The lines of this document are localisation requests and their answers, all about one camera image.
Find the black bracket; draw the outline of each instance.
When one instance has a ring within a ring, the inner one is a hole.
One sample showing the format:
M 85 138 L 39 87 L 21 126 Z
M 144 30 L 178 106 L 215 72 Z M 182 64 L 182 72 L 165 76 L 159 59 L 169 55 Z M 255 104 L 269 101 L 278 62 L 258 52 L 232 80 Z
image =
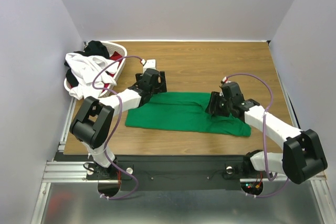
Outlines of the black bracket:
M 129 87 L 141 96 L 139 107 L 149 102 L 153 94 L 167 92 L 167 85 L 164 71 L 146 69 L 145 73 L 135 74 L 137 82 Z
M 248 111 L 255 105 L 260 105 L 253 99 L 244 99 L 237 82 L 222 83 L 222 93 L 212 92 L 209 104 L 205 110 L 211 115 L 229 116 L 245 121 L 244 112 Z
M 313 130 L 303 131 L 293 138 L 288 137 L 283 152 L 283 171 L 296 184 L 301 184 L 328 167 L 319 136 Z
M 101 146 L 109 133 L 114 109 L 99 103 L 98 99 L 87 97 L 70 125 L 70 132 L 81 142 L 95 149 Z M 89 116 L 97 116 L 96 121 Z
M 155 69 L 149 68 L 145 71 L 145 73 L 136 73 L 135 79 L 139 84 L 139 88 L 144 91 L 151 91 L 153 94 L 167 92 L 166 76 L 164 71 L 158 72 Z

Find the wooden surface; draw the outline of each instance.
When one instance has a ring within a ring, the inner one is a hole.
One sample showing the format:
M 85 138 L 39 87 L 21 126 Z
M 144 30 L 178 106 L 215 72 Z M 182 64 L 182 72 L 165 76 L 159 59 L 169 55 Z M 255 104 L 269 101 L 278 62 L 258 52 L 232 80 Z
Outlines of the wooden surface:
M 121 42 L 128 55 L 156 59 L 157 69 L 166 73 L 168 91 L 220 91 L 219 85 L 226 75 L 238 72 L 256 74 L 264 79 L 274 93 L 270 112 L 290 123 L 273 61 L 265 42 Z M 142 66 L 136 59 L 127 59 L 118 80 L 117 92 L 135 82 L 135 73 Z M 253 98 L 266 107 L 270 96 L 267 89 L 251 77 L 232 77 L 237 81 L 245 99 Z M 74 116 L 82 101 L 76 103 Z M 125 127 L 127 112 L 110 141 L 115 154 L 246 154 L 262 149 L 262 134 L 252 129 L 251 137 L 208 134 L 197 132 L 161 131 Z M 279 147 L 268 140 L 268 151 L 279 152 Z M 64 154 L 87 154 L 86 148 L 69 133 Z

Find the white backdrop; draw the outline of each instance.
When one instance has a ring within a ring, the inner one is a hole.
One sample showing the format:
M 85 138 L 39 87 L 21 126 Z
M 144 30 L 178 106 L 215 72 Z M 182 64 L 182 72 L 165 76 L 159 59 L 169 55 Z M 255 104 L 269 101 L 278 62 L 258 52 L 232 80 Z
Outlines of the white backdrop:
M 336 0 L 295 0 L 272 42 L 271 53 L 300 126 L 320 135 L 336 199 Z
M 293 0 L 63 0 L 84 40 L 271 40 Z
M 65 53 L 83 44 L 61 0 L 0 4 L 0 223 L 30 223 L 69 108 Z

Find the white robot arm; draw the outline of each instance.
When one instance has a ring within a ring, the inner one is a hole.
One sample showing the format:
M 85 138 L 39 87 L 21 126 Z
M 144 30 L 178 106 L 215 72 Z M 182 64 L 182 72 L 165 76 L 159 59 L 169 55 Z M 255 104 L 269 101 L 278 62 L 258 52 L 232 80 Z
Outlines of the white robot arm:
M 155 60 L 148 60 L 143 66 L 143 73 L 137 73 L 135 78 L 134 85 L 118 93 L 122 102 L 122 112 L 141 107 L 149 102 L 153 94 L 167 91 L 165 73 L 156 70 Z M 87 97 L 70 126 L 70 132 L 87 148 L 93 160 L 104 168 L 111 165 L 105 151 L 112 161 L 115 159 L 105 143 L 112 118 L 120 112 L 118 97 L 112 95 L 100 100 Z M 93 122 L 89 116 L 97 116 L 97 120 Z
M 222 82 L 220 88 L 220 93 L 212 92 L 207 113 L 222 116 L 232 114 L 260 131 L 263 131 L 266 114 L 266 135 L 282 149 L 282 153 L 267 153 L 270 172 L 285 174 L 292 182 L 301 184 L 327 169 L 327 160 L 315 131 L 295 128 L 265 112 L 253 99 L 245 100 L 236 82 Z M 264 151 L 251 154 L 247 155 L 253 169 L 265 171 Z

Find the white basket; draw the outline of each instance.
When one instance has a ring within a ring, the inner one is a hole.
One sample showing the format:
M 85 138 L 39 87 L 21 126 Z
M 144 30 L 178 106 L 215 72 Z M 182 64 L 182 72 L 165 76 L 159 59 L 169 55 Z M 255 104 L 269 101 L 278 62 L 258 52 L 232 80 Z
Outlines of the white basket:
M 121 56 L 127 56 L 127 50 L 126 48 L 124 48 L 122 45 L 118 45 L 116 43 L 112 43 L 112 42 L 109 42 L 109 41 L 101 41 L 101 43 L 106 46 L 107 48 L 107 51 L 109 52 L 110 54 L 110 57 L 112 56 L 112 54 L 114 52 L 118 52 Z M 122 59 L 122 61 L 119 63 L 118 65 L 118 69 L 114 75 L 114 79 L 115 81 L 118 80 L 120 74 L 121 74 L 121 71 L 123 70 L 124 66 L 125 66 L 125 60 L 126 59 Z M 67 78 L 64 79 L 64 88 L 69 92 L 70 89 L 71 89 L 71 86 L 70 84 L 68 83 L 67 81 Z M 109 85 L 108 86 L 109 89 L 112 89 L 113 88 L 113 85 Z M 104 97 L 108 97 L 110 94 L 110 92 L 108 90 L 104 90 L 103 92 L 101 92 L 99 98 L 104 98 Z

